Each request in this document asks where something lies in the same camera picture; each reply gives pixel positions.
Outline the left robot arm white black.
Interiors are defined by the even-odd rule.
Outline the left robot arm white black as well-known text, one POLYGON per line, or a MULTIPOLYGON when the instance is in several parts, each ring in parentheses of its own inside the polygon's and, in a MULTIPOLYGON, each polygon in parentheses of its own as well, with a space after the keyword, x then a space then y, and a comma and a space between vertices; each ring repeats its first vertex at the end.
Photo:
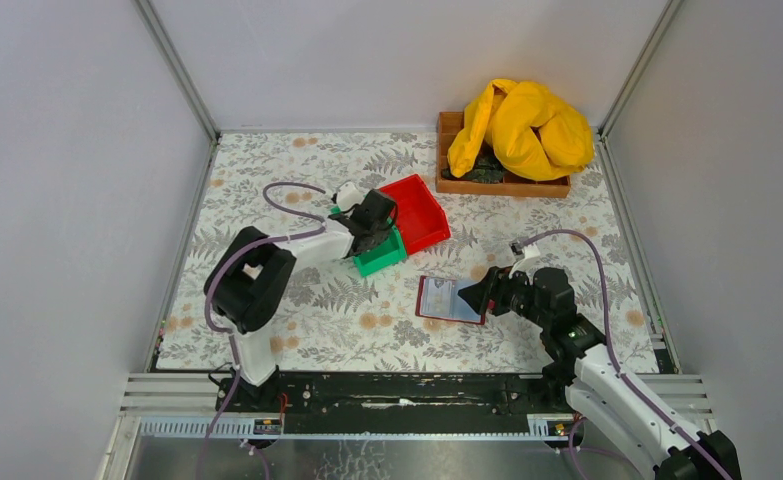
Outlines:
POLYGON ((228 336, 236 377, 260 388, 278 371, 268 327, 291 276, 308 267, 355 258, 378 249, 396 227, 399 207, 386 193, 371 189, 362 197, 350 187, 333 195, 337 210, 327 216, 278 204, 264 187, 262 196, 287 214, 315 221, 312 230, 268 235, 241 229, 207 278, 203 291, 207 326, 228 336))

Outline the red leather card holder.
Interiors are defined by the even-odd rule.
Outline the red leather card holder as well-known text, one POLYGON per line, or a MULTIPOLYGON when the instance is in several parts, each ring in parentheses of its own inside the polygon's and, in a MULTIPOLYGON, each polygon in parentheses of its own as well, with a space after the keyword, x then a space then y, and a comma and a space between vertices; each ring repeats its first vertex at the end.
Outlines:
POLYGON ((460 296, 459 291, 472 286, 469 279, 421 276, 415 315, 422 318, 472 325, 483 325, 484 314, 478 314, 460 296))

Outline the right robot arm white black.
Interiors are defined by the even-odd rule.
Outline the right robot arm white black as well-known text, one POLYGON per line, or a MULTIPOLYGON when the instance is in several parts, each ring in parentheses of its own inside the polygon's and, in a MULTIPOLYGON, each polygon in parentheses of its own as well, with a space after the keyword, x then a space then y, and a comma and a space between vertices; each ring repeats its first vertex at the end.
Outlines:
POLYGON ((645 479, 739 479, 736 448, 680 415, 636 374, 618 364, 606 336, 582 315, 567 274, 533 276, 492 267, 458 292, 479 314, 512 312, 538 326, 552 361, 539 393, 596 426, 645 479))

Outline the card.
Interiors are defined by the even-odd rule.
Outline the card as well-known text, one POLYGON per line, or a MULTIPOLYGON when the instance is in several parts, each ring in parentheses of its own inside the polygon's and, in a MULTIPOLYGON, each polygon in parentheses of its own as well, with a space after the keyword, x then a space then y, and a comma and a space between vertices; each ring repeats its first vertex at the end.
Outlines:
POLYGON ((455 306, 458 281, 440 277, 421 278, 417 314, 422 317, 457 320, 460 314, 455 306))

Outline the green plastic bin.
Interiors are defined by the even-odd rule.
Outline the green plastic bin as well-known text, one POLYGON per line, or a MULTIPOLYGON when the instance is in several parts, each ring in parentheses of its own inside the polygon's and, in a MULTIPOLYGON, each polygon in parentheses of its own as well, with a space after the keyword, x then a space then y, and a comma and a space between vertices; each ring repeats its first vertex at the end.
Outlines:
MULTIPOLYGON (((339 212, 341 211, 335 206, 330 210, 330 215, 339 212)), ((396 222, 397 222, 397 218, 398 218, 398 208, 397 208, 396 222)), ((367 277, 369 275, 377 273, 378 271, 386 267, 399 263, 406 258, 407 254, 405 251, 405 247, 403 245, 401 235, 398 229, 396 228, 396 222, 394 223, 394 226, 390 232, 389 238, 378 249, 369 253, 362 254, 357 257, 345 258, 345 255, 347 254, 347 251, 350 246, 348 247, 343 258, 351 259, 352 262, 355 264, 356 270, 361 276, 367 277)))

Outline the red plastic bin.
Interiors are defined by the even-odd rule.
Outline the red plastic bin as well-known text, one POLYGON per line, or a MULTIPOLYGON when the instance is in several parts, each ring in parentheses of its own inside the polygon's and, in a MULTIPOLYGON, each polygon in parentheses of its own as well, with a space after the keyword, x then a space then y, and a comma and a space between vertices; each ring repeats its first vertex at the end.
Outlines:
POLYGON ((379 190, 400 210, 396 228, 409 256, 451 237, 446 213, 420 175, 409 175, 379 190))

